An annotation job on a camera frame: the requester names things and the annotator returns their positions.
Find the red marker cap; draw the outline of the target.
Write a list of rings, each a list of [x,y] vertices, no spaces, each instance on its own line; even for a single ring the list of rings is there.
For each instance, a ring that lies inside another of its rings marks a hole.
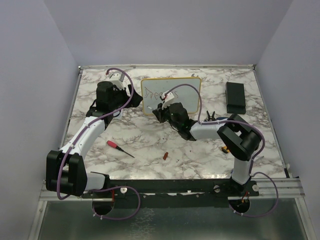
[[[168,152],[166,152],[166,153],[164,154],[164,156],[163,156],[163,158],[162,158],[162,159],[163,159],[163,160],[166,160],[166,159],[167,159],[167,157],[168,157],[168,154],[169,154],[169,153],[168,153]]]

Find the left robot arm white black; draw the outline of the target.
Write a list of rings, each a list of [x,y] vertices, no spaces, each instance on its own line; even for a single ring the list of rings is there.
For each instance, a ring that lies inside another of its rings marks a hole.
[[[78,132],[60,150],[52,150],[46,157],[46,189],[77,197],[93,190],[97,196],[106,197],[111,190],[108,175],[87,172],[84,159],[112,119],[120,116],[124,108],[138,107],[142,100],[133,84],[124,87],[120,81],[99,82],[96,99]]]

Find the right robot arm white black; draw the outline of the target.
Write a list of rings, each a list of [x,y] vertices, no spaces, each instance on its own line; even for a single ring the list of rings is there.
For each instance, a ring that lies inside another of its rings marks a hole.
[[[210,118],[209,121],[197,122],[189,118],[180,102],[167,107],[160,103],[152,113],[160,123],[169,123],[186,141],[222,140],[234,157],[229,189],[236,196],[247,191],[256,150],[260,143],[265,144],[262,133],[256,127],[237,114],[223,120]]]

